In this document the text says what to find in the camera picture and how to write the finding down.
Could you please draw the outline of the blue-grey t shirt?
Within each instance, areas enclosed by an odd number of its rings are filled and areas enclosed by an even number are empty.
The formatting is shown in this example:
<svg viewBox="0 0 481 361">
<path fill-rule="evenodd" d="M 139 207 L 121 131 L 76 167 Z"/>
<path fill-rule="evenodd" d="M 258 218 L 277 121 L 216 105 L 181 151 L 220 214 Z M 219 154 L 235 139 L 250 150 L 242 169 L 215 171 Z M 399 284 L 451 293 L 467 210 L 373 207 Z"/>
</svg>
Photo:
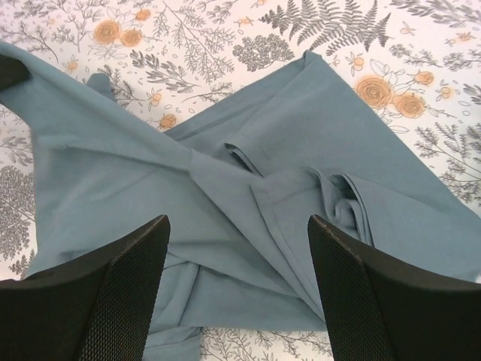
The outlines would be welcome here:
<svg viewBox="0 0 481 361">
<path fill-rule="evenodd" d="M 203 327 L 320 330 L 314 214 L 420 268 L 479 277 L 479 217 L 315 53 L 158 132 L 106 77 L 81 84 L 18 47 L 1 52 L 31 73 L 1 94 L 31 130 L 29 274 L 170 220 L 146 360 L 197 360 Z"/>
</svg>

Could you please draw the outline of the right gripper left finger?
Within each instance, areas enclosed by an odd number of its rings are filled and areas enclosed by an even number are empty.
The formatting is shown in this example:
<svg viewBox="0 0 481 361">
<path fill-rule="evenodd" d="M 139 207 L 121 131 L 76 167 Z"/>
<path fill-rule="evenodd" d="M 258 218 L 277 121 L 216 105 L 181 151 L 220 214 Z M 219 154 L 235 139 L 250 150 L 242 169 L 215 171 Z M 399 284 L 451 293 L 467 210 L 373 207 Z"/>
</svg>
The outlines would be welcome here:
<svg viewBox="0 0 481 361">
<path fill-rule="evenodd" d="M 1 282 L 4 361 L 140 360 L 170 235 L 159 216 L 21 281 Z"/>
</svg>

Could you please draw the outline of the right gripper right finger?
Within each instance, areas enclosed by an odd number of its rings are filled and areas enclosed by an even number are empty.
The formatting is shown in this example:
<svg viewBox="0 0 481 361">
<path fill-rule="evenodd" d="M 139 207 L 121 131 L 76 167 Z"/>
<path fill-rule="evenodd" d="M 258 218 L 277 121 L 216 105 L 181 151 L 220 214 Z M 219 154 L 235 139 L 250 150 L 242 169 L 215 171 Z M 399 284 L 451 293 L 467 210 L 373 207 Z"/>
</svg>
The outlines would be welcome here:
<svg viewBox="0 0 481 361">
<path fill-rule="evenodd" d="M 313 267 L 335 360 L 478 360 L 480 285 L 405 263 L 313 215 Z"/>
</svg>

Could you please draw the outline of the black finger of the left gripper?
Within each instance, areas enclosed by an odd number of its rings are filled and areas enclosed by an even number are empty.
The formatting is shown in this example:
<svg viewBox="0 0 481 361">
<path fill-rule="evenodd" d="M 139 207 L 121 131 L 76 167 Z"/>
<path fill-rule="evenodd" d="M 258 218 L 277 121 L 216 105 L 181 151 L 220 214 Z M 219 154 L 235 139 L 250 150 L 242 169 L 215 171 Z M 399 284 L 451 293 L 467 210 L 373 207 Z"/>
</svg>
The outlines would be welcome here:
<svg viewBox="0 0 481 361">
<path fill-rule="evenodd" d="M 0 91 L 31 79 L 31 73 L 18 59 L 0 55 Z"/>
</svg>

